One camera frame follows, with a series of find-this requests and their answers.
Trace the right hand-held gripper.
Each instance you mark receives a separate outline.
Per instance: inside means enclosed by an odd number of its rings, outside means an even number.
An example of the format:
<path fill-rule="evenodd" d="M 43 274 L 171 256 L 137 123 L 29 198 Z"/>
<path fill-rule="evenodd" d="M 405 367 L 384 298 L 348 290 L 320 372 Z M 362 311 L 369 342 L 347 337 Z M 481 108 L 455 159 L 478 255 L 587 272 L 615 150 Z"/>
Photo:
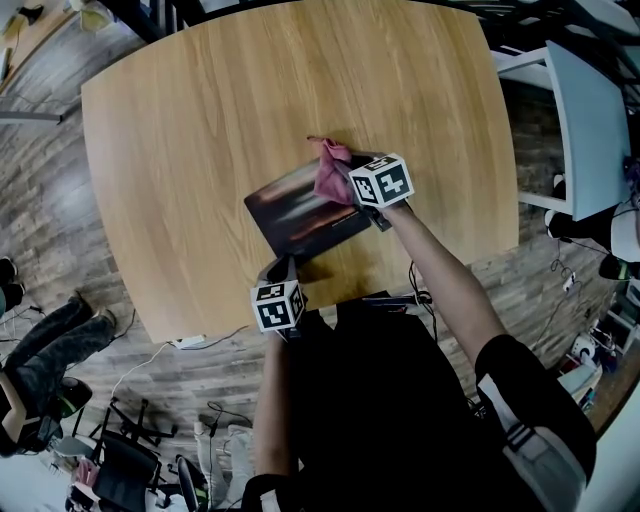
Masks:
<path fill-rule="evenodd" d="M 396 153 L 353 152 L 348 174 L 355 202 L 380 230 L 391 228 L 380 213 L 415 192 L 405 160 Z"/>

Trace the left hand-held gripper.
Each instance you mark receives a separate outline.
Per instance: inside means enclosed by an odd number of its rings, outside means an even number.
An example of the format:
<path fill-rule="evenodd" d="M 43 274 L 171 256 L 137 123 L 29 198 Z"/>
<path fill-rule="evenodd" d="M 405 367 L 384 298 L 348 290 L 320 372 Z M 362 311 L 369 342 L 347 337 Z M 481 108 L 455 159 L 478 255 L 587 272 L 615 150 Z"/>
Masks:
<path fill-rule="evenodd" d="M 287 340 L 287 335 L 296 329 L 305 310 L 305 302 L 296 279 L 295 257 L 287 255 L 284 260 L 285 281 L 280 277 L 282 259 L 277 258 L 260 271 L 250 297 L 260 331 L 275 333 Z"/>

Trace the pink cloth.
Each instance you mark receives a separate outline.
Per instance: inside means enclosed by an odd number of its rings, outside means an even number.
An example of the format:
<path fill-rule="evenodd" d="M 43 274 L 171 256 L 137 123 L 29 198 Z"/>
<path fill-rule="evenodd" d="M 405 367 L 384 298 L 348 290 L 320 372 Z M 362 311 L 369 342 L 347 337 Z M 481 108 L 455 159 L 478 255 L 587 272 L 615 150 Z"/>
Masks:
<path fill-rule="evenodd" d="M 353 204 L 353 189 L 349 180 L 352 155 L 350 150 L 330 138 L 308 136 L 318 158 L 315 173 L 314 194 L 320 198 L 341 204 Z"/>

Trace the dark printed mouse pad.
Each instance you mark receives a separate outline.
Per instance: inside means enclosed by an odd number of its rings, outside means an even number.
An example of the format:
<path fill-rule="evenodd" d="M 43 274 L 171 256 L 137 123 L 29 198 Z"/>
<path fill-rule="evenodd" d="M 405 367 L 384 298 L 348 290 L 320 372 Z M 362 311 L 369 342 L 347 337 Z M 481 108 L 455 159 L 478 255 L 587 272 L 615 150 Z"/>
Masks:
<path fill-rule="evenodd" d="M 371 226 L 353 205 L 314 193 L 319 160 L 314 159 L 249 194 L 244 204 L 277 257 L 293 255 L 302 263 Z"/>

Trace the person's left forearm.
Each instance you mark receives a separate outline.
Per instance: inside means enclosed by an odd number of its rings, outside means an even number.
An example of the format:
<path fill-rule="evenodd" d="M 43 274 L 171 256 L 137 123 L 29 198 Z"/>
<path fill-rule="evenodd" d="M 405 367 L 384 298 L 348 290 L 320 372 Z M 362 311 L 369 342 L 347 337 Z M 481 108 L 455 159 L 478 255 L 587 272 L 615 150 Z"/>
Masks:
<path fill-rule="evenodd" d="M 298 471 L 291 422 L 290 358 L 286 341 L 266 334 L 266 352 L 253 424 L 257 475 L 291 476 Z"/>

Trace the person's right forearm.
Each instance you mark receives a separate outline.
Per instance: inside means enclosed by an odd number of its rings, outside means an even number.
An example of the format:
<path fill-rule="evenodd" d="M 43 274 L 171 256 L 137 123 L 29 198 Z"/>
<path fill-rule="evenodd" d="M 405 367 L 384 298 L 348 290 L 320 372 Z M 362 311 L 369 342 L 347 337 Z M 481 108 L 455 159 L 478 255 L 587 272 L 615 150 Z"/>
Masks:
<path fill-rule="evenodd" d="M 381 210 L 417 267 L 446 326 L 475 364 L 484 346 L 506 329 L 474 274 L 406 204 Z"/>

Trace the black waist device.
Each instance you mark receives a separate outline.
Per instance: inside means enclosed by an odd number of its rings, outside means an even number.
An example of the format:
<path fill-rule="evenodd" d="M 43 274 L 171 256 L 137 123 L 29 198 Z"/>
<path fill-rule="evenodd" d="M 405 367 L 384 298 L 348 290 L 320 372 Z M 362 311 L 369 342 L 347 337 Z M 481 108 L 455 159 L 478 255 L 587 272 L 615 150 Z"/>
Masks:
<path fill-rule="evenodd" d="M 391 296 L 384 294 L 374 294 L 362 297 L 361 301 L 371 307 L 379 307 L 386 310 L 400 310 L 409 306 L 431 306 L 431 295 L 426 291 L 419 291 L 409 295 Z"/>

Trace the person's black clothing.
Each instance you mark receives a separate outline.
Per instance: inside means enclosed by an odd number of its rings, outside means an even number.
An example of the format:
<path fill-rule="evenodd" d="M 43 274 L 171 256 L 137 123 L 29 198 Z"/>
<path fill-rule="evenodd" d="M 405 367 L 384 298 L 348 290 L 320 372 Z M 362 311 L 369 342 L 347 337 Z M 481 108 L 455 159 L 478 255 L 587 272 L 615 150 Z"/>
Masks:
<path fill-rule="evenodd" d="M 574 512 L 595 433 L 524 344 L 481 349 L 477 417 L 419 317 L 353 302 L 337 319 L 305 313 L 284 346 L 297 469 L 252 478 L 242 512 Z"/>

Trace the wooden table with white legs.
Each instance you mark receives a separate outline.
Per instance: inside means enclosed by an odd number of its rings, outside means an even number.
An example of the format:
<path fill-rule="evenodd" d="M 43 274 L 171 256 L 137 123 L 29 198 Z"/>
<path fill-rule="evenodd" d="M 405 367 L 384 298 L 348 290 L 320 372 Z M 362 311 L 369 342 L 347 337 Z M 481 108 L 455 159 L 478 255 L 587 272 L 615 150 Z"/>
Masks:
<path fill-rule="evenodd" d="M 251 325 L 272 251 L 252 192 L 312 137 L 396 153 L 419 217 L 472 263 L 519 239 L 516 166 L 477 18 L 409 0 L 301 0 L 185 29 L 82 88 L 93 189 L 150 338 Z"/>

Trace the light blue table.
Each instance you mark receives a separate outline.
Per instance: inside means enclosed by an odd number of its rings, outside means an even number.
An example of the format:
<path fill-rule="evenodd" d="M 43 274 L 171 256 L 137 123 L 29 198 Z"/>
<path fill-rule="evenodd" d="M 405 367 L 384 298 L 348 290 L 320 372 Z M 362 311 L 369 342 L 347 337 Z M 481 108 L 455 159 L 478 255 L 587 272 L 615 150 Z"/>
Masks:
<path fill-rule="evenodd" d="M 563 199 L 521 190 L 524 204 L 582 220 L 628 197 L 623 160 L 631 154 L 620 89 L 562 46 L 508 56 L 493 53 L 498 76 L 551 91 L 558 113 L 566 193 Z"/>

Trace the black office chair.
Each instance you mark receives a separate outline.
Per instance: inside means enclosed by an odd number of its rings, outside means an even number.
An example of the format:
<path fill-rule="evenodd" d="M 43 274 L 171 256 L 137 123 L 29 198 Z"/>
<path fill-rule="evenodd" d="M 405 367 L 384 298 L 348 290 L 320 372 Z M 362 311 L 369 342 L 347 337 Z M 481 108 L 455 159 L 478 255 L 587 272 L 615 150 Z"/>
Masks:
<path fill-rule="evenodd" d="M 129 417 L 111 399 L 102 422 L 89 435 L 96 442 L 89 460 L 98 473 L 91 485 L 100 509 L 107 512 L 146 512 L 146 497 L 159 487 L 162 463 L 157 448 L 173 439 L 176 425 L 168 432 L 145 425 L 149 401 L 141 400 L 136 418 Z"/>

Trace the white round device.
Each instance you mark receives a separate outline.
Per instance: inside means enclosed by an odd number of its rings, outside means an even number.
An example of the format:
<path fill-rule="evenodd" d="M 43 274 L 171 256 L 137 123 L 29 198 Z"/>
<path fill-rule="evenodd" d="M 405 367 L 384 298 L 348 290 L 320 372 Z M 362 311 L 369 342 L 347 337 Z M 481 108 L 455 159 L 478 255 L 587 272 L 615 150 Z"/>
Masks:
<path fill-rule="evenodd" d="M 583 357 L 593 359 L 595 352 L 596 344 L 594 340 L 585 333 L 580 333 L 576 336 L 570 349 L 571 355 L 577 359 L 582 359 Z"/>

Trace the wooden desk with white frame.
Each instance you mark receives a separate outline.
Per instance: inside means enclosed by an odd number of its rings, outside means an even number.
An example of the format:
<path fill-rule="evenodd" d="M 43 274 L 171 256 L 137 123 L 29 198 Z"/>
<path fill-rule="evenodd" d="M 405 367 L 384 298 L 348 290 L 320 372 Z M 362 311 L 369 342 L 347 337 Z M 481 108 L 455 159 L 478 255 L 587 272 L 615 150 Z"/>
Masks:
<path fill-rule="evenodd" d="M 29 26 L 20 10 L 38 5 L 44 11 Z M 26 62 L 76 15 L 68 0 L 0 0 L 0 100 Z"/>

